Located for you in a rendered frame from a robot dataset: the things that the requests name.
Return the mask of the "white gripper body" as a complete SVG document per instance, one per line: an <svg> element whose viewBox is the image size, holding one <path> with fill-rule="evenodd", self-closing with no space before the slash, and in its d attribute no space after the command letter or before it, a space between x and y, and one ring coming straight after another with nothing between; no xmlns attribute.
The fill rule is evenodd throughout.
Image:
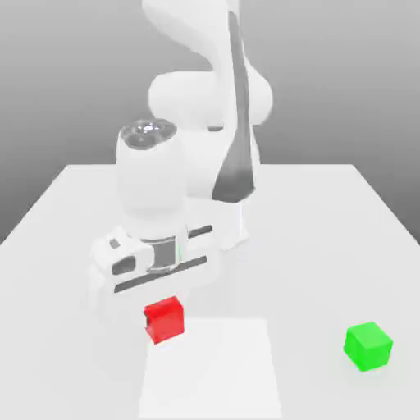
<svg viewBox="0 0 420 420"><path fill-rule="evenodd" d="M86 266L89 309L100 317L139 317L145 306L175 296L184 302L195 288L219 277L218 252L193 252L172 269L153 272L137 253L90 254Z"/></svg>

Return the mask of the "small red cube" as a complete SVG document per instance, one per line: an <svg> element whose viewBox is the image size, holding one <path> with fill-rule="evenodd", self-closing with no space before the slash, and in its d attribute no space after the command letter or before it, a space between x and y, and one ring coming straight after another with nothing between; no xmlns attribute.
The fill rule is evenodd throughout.
<svg viewBox="0 0 420 420"><path fill-rule="evenodd" d="M184 308L175 296L147 305L144 316L145 330L155 345L185 332Z"/></svg>

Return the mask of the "small green cube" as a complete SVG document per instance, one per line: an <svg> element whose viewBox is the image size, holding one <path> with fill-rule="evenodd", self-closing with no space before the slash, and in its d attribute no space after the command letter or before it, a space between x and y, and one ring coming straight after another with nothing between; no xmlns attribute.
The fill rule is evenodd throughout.
<svg viewBox="0 0 420 420"><path fill-rule="evenodd" d="M388 364L393 344L375 322L365 322L347 329L343 350L360 372L368 372Z"/></svg>

